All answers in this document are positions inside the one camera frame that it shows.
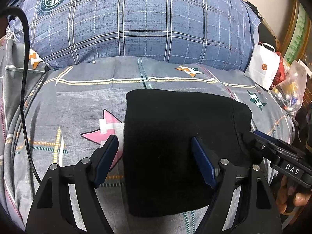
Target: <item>blue fabric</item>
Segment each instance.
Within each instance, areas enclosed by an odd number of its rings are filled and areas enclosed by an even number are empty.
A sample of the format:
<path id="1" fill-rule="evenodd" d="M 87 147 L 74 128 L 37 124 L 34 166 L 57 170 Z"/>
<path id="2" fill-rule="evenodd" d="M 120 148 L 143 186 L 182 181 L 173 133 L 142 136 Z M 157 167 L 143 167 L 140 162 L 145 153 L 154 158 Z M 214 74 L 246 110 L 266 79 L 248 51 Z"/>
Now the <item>blue fabric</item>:
<path id="1" fill-rule="evenodd" d="M 17 5 L 29 21 L 31 48 L 54 68 L 143 56 L 244 71 L 260 23 L 241 0 L 19 0 Z M 10 27 L 23 41 L 21 22 L 12 20 Z"/>

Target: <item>black cable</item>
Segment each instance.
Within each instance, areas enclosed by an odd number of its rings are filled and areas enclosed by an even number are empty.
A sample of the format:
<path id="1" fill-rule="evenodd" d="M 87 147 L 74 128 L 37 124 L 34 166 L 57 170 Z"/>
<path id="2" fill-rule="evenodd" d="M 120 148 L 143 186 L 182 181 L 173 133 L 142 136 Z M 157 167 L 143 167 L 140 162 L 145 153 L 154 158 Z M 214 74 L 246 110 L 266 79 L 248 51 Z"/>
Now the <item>black cable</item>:
<path id="1" fill-rule="evenodd" d="M 29 149 L 28 144 L 28 137 L 27 137 L 27 131 L 26 131 L 26 125 L 25 125 L 25 117 L 24 117 L 24 97 L 25 97 L 25 87 L 26 87 L 26 78 L 27 78 L 27 70 L 28 70 L 28 63 L 29 63 L 29 28 L 28 28 L 28 20 L 27 17 L 20 8 L 18 7 L 7 7 L 4 10 L 1 11 L 0 16 L 2 15 L 13 15 L 17 16 L 21 24 L 23 26 L 23 32 L 24 32 L 24 45 L 25 45 L 25 56 L 24 56 L 24 69 L 23 69 L 23 79 L 21 83 L 21 103 L 20 103 L 20 111 L 21 111 L 21 126 L 23 129 L 24 134 L 24 140 L 25 140 L 25 147 L 26 152 L 29 160 L 30 167 L 32 169 L 32 172 L 34 173 L 38 183 L 41 183 L 41 180 L 39 178 L 39 175 L 36 171 L 34 162 L 32 161 L 32 156 Z"/>

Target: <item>clear plastic bag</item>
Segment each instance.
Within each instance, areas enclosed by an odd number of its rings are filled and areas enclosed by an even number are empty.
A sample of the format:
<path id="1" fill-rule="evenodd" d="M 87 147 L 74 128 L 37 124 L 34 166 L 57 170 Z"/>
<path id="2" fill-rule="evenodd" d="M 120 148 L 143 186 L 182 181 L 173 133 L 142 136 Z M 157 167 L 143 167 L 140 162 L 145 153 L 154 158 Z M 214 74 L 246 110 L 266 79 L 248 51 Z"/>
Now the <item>clear plastic bag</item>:
<path id="1" fill-rule="evenodd" d="M 305 68 L 293 61 L 286 79 L 275 86 L 271 93 L 280 106 L 289 115 L 294 116 L 302 106 L 306 84 L 307 73 Z"/>

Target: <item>black fabric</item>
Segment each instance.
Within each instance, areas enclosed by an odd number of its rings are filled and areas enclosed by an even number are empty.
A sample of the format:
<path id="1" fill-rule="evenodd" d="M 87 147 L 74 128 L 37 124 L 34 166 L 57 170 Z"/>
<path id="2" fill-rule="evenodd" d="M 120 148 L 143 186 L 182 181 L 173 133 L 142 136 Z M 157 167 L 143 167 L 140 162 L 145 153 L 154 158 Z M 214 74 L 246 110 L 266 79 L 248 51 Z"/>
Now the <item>black fabric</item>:
<path id="1" fill-rule="evenodd" d="M 240 139 L 250 130 L 247 105 L 212 94 L 148 89 L 126 98 L 123 162 L 130 214 L 164 216 L 209 205 L 213 191 L 191 153 L 193 136 L 220 158 L 251 165 Z"/>

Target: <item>xiaomi logo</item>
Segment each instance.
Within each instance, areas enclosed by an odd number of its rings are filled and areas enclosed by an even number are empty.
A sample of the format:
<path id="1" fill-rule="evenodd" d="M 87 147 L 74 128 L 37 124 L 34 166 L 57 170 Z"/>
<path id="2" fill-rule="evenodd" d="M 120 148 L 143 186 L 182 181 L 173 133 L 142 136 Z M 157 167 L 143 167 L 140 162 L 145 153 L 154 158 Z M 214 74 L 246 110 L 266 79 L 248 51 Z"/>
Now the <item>xiaomi logo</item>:
<path id="1" fill-rule="evenodd" d="M 263 64 L 262 64 L 262 69 L 263 69 L 263 70 L 267 70 L 267 68 L 268 68 L 268 66 L 267 66 L 266 64 L 263 63 Z"/>

